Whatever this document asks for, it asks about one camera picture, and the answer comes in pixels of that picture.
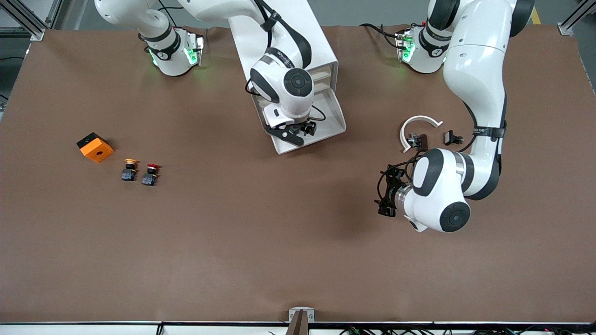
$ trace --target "table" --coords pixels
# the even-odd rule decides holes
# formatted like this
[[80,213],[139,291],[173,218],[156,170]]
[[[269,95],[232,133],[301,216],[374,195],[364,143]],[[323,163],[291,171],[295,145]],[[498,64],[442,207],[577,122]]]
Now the table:
[[[388,31],[396,29],[387,27]],[[596,98],[573,38],[529,26],[505,60],[503,174],[453,234],[377,214],[409,158],[399,128],[441,146],[472,122],[441,73],[398,64],[362,27],[326,27],[347,131],[283,156],[260,127],[228,29],[204,67],[166,77],[134,31],[49,30],[0,123],[0,321],[285,318],[593,321]],[[96,132],[100,164],[75,143]],[[124,159],[161,165],[123,182]]]

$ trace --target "black connector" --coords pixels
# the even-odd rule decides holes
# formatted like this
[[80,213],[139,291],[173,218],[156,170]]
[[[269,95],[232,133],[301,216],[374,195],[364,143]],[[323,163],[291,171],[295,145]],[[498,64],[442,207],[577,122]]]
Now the black connector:
[[464,142],[464,137],[462,136],[455,136],[453,131],[449,131],[445,133],[445,145],[455,144],[462,144]]

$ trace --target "green led light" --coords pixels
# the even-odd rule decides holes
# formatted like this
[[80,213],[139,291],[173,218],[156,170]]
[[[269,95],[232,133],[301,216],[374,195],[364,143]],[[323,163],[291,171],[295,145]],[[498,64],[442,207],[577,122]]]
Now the green led light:
[[414,50],[416,49],[416,45],[414,45],[414,43],[411,43],[406,50],[404,50],[403,52],[403,61],[410,61],[410,59],[412,58],[412,54],[414,53]]
[[155,66],[158,66],[158,65],[157,65],[157,61],[155,60],[155,55],[153,55],[153,52],[151,52],[151,50],[149,50],[149,54],[151,55],[151,58],[153,59],[153,64],[154,64]]
[[191,65],[195,65],[195,64],[197,64],[197,53],[196,53],[196,52],[194,52],[193,50],[188,50],[188,49],[186,49],[186,48],[184,48],[184,51],[185,51],[185,52],[184,52],[184,54],[185,54],[185,55],[187,56],[187,58],[188,58],[188,62],[189,62]]

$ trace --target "black strap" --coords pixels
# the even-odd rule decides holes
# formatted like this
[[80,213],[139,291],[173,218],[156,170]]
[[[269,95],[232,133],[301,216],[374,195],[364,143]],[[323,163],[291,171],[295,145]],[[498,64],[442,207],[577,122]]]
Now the black strap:
[[475,136],[487,136],[491,138],[491,141],[496,141],[498,138],[505,137],[505,131],[507,130],[507,121],[504,122],[503,128],[494,127],[480,127],[476,126],[472,132]]
[[267,21],[265,21],[263,24],[261,24],[261,28],[263,28],[264,31],[266,32],[270,32],[271,29],[273,29],[273,26],[281,19],[281,16],[274,11],[273,13],[271,13],[271,15],[269,16],[269,18],[267,19]]
[[149,50],[151,50],[153,55],[155,55],[157,58],[161,60],[170,60],[174,52],[176,52],[176,50],[178,50],[178,47],[180,47],[181,43],[180,35],[175,31],[174,34],[176,34],[176,38],[174,39],[174,43],[172,43],[169,47],[161,50],[149,47]]
[[285,67],[288,69],[293,69],[295,67],[294,63],[292,63],[290,60],[290,57],[277,48],[267,48],[265,49],[265,54],[270,54],[277,57],[277,59],[284,63]]
[[438,46],[427,41],[427,39],[424,37],[424,29],[420,30],[420,34],[418,34],[418,40],[420,41],[420,46],[426,50],[426,52],[428,52],[429,57],[431,58],[440,57],[445,51],[447,51],[447,48],[449,48],[449,44]]
[[139,39],[143,42],[147,41],[147,42],[159,42],[164,40],[166,37],[168,37],[170,35],[170,32],[172,31],[172,25],[171,24],[167,24],[167,29],[165,32],[163,32],[161,35],[159,35],[158,37],[145,37],[143,35],[141,35],[141,33],[139,33]]

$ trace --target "small black part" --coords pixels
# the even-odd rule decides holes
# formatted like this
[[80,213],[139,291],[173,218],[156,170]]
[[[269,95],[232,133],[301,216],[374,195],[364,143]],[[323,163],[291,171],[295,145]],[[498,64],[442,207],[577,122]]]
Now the small black part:
[[381,200],[375,200],[374,202],[378,205],[378,211],[380,215],[389,216],[394,218],[396,215],[395,206],[395,195],[399,188],[403,186],[401,178],[403,177],[403,169],[394,169],[392,172],[381,172],[385,174],[385,181],[387,182],[387,189],[385,190],[385,196]]
[[122,180],[124,181],[135,181],[136,171],[134,169],[122,170]]
[[316,133],[316,123],[313,121],[305,122],[301,130],[304,132],[305,135],[314,136]]
[[306,97],[312,91],[312,77],[303,69],[293,68],[285,73],[284,86],[291,95]]
[[281,16],[276,11],[274,11],[273,13],[271,13],[271,16],[269,16],[267,21],[261,24],[261,28],[263,28],[263,30],[266,32],[270,32],[271,29],[273,29],[273,26],[277,23],[278,19],[280,18]]
[[455,136],[453,131],[448,131],[445,133],[445,145],[455,144],[462,144],[464,142],[464,137],[462,136]]
[[270,102],[278,104],[280,102],[280,96],[277,95],[273,87],[267,82],[267,80],[255,69],[250,69],[250,80],[253,85],[257,85],[260,89],[265,92],[266,95],[271,99]]
[[273,135],[273,136],[281,139],[282,141],[292,143],[298,147],[301,147],[304,144],[304,140],[301,137],[291,134],[289,131],[284,130],[284,129],[277,129],[277,128],[271,128],[270,126],[266,126],[265,132],[267,132],[267,134]]
[[427,23],[437,30],[445,30],[453,23],[460,0],[437,0]]
[[79,149],[81,149],[82,147],[86,146],[86,145],[87,145],[87,143],[89,143],[89,142],[93,141],[93,140],[94,140],[94,139],[96,139],[96,138],[100,138],[100,137],[99,137],[99,136],[97,136],[97,134],[96,134],[96,133],[92,132],[91,134],[89,134],[89,135],[85,136],[85,138],[84,138],[84,139],[82,139],[82,140],[78,141],[78,142],[76,143],[76,145],[77,145],[77,147],[79,147]]
[[452,203],[443,209],[439,223],[446,232],[454,232],[461,229],[470,219],[470,207],[461,201]]
[[155,175],[153,175],[151,173],[145,173],[145,175],[143,175],[142,183],[143,183],[143,185],[147,185],[147,186],[155,186],[156,180],[157,180],[157,178],[155,177]]
[[426,134],[420,135],[418,137],[418,141],[420,142],[418,151],[428,151],[429,150],[429,137],[426,136]]
[[293,124],[293,125],[289,125],[287,126],[288,131],[290,132],[290,134],[298,134],[300,132],[300,130],[302,129],[301,125],[297,125],[297,124]]
[[421,197],[426,197],[433,190],[434,185],[439,180],[441,171],[443,171],[443,153],[439,149],[431,149],[422,155],[422,158],[429,160],[429,166],[426,170],[426,175],[420,187],[414,187],[414,192]]
[[516,7],[511,15],[511,31],[509,37],[519,34],[525,27],[532,10],[534,9],[534,0],[517,0]]

